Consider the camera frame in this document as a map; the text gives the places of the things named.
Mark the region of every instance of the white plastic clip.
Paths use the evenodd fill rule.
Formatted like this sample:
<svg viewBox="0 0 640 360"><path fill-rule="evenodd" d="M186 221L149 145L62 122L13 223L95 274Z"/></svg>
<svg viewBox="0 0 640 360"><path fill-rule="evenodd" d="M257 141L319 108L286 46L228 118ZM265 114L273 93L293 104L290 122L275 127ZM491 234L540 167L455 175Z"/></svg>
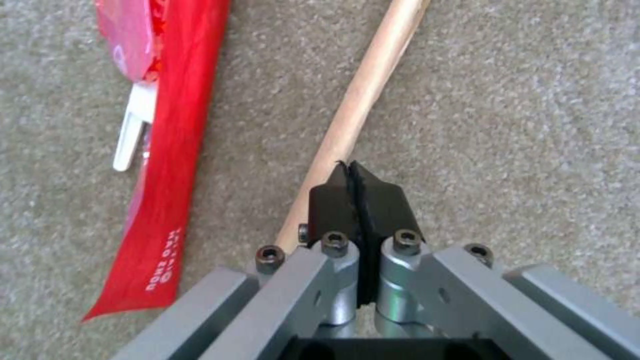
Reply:
<svg viewBox="0 0 640 360"><path fill-rule="evenodd" d="M126 171L131 166L144 123L151 124L154 121L156 97L157 83L133 84L113 158L113 168L117 171Z"/></svg>

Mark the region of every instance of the wooden stick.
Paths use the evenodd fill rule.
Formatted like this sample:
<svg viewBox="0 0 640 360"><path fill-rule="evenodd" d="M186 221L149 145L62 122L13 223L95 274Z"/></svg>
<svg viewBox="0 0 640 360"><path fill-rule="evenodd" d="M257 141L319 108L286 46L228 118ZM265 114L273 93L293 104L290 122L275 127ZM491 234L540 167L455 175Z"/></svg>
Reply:
<svg viewBox="0 0 640 360"><path fill-rule="evenodd" d="M378 100L431 0L393 0L307 172L275 244L286 253L298 246L298 225L307 222L309 190L329 178L336 161L347 161L367 114Z"/></svg>

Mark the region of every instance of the hex socket screw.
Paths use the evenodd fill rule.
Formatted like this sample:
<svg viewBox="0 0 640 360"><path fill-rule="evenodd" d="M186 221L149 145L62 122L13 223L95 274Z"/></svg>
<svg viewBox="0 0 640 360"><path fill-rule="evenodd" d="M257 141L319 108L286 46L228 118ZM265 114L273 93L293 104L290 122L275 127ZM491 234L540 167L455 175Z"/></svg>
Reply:
<svg viewBox="0 0 640 360"><path fill-rule="evenodd" d="M284 251L276 245L265 245L255 252L255 269L265 275L271 275L284 263Z"/></svg>
<svg viewBox="0 0 640 360"><path fill-rule="evenodd" d="M327 231L320 241L323 254L330 258L341 258L349 250L349 238L340 231Z"/></svg>
<svg viewBox="0 0 640 360"><path fill-rule="evenodd" d="M400 229L394 234L394 250L404 256L413 256L420 253L422 237L415 231Z"/></svg>

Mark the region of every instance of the red bag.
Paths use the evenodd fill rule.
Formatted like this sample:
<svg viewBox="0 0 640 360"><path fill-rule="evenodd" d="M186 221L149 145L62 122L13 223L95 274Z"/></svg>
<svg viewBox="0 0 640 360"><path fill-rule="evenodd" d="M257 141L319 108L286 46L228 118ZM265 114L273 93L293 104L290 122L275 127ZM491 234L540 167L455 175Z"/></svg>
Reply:
<svg viewBox="0 0 640 360"><path fill-rule="evenodd" d="M198 152L229 6L230 0L168 3L164 46L156 63L159 88L150 154L132 201L135 215L102 294L84 320L169 306L175 300ZM105 4L100 4L99 13L100 7L105 9ZM104 19L99 21L105 29ZM121 42L109 43L125 49ZM139 74L143 59L147 58L127 55L125 73L130 78Z"/></svg>

